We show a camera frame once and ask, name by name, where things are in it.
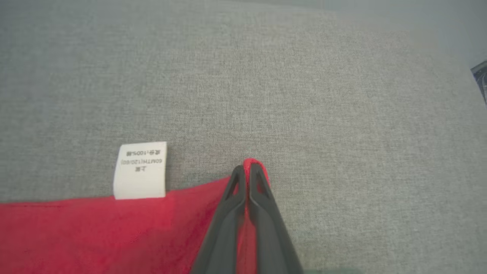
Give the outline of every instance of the gray tablecloth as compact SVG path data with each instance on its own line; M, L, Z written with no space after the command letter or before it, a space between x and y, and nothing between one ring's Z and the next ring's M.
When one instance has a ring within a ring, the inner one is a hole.
M169 189L261 160L305 268L487 269L486 109L410 33L215 0L0 13L2 201L111 195L121 144L168 141Z

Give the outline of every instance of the care label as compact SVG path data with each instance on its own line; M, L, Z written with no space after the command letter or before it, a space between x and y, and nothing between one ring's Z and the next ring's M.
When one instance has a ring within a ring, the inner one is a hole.
M120 146L113 176L115 199L166 196L166 154L166 142Z

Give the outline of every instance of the red fabric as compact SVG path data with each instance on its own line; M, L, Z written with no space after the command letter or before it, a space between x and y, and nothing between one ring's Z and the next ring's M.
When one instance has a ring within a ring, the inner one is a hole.
M189 273L228 180L165 198L0 204L0 273ZM246 210L238 273L254 274L255 256Z

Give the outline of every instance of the red garment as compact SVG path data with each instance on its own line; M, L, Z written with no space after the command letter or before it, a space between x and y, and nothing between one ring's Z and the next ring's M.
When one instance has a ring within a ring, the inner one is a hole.
M0 273L189 273L228 180L165 198L0 204ZM255 247L246 208L238 273L256 272Z

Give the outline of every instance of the gray fabric surface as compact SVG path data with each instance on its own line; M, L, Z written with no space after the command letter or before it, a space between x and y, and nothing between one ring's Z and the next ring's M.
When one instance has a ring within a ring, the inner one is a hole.
M0 200L111 195L121 144L168 141L169 189L261 160L306 268L487 269L487 113L409 33L231 1L0 3Z

